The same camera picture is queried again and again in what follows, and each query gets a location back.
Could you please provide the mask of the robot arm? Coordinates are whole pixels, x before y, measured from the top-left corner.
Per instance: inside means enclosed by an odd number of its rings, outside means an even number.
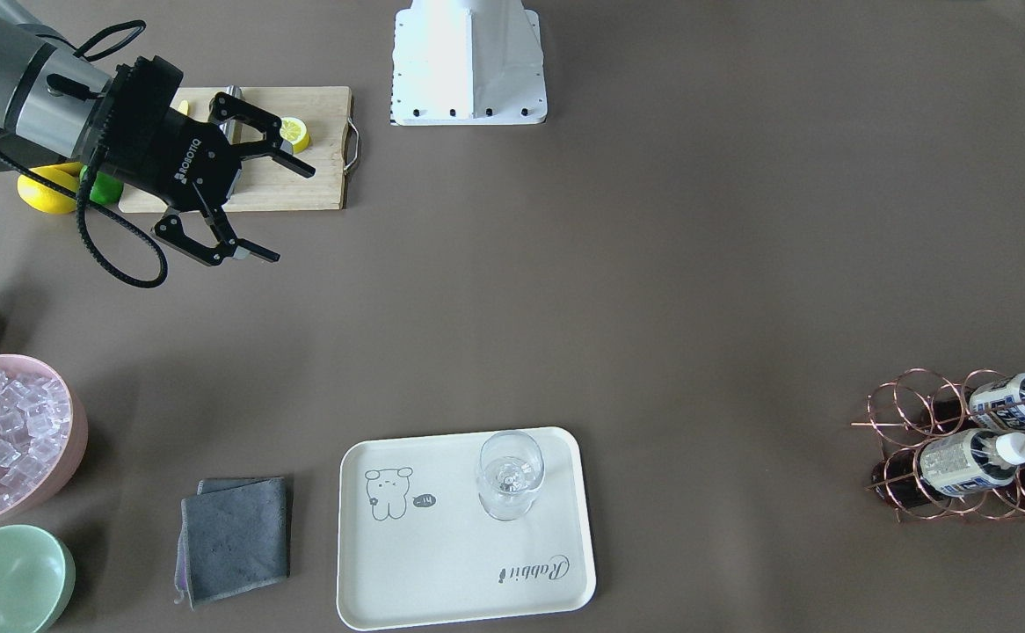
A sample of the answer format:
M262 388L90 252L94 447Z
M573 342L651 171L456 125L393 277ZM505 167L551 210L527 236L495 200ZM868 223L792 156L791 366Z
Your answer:
M30 179L61 160L85 165L68 193L77 208L91 205L99 173L154 196L164 213L142 239L168 244L203 265L277 252L236 235L224 208L249 160L268 157L311 178L316 170L293 155L275 113L218 91L206 120L175 107L183 73L162 57L96 67L94 47L114 33L133 40L141 20L111 25L74 47L14 1L0 1L0 171Z

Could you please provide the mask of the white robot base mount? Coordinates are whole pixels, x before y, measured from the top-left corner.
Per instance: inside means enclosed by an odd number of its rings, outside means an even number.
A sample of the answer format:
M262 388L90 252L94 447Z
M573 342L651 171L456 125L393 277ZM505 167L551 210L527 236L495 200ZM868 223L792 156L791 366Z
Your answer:
M395 15L389 123L519 126L549 116L541 22L520 1L413 1Z

